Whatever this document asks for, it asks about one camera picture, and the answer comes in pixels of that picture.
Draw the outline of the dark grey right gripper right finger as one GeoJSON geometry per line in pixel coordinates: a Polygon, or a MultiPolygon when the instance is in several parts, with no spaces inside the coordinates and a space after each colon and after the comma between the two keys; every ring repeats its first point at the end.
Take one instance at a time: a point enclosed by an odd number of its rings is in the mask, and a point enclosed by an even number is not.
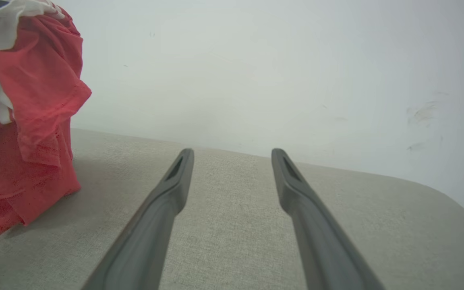
{"type": "Polygon", "coordinates": [[[280,206],[291,217],[308,290],[385,290],[288,154],[272,150],[280,206]]]}

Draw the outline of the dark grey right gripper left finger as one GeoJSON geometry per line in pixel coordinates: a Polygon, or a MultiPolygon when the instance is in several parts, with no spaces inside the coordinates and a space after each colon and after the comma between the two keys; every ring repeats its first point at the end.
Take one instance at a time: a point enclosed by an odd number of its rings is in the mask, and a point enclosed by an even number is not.
{"type": "Polygon", "coordinates": [[[81,290],[158,290],[176,216],[184,209],[195,155],[181,150],[81,290]]]}

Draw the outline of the red and white basketball jersey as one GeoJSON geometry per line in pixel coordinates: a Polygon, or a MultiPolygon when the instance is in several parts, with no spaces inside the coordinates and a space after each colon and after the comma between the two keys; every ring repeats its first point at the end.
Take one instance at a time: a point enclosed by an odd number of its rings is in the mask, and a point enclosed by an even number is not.
{"type": "Polygon", "coordinates": [[[70,120],[91,96],[82,44],[51,0],[0,0],[0,235],[81,187],[70,120]]]}

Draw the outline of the grey fabric sofa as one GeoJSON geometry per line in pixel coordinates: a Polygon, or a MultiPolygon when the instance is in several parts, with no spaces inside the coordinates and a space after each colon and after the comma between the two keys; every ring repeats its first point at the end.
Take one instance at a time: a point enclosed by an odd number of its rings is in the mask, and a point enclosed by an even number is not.
{"type": "MultiPolygon", "coordinates": [[[[71,130],[81,191],[0,235],[0,290],[80,290],[183,149],[71,130]]],[[[430,187],[298,164],[387,290],[464,290],[464,208],[430,187]]],[[[160,290],[307,290],[271,160],[195,149],[160,290]]]]}

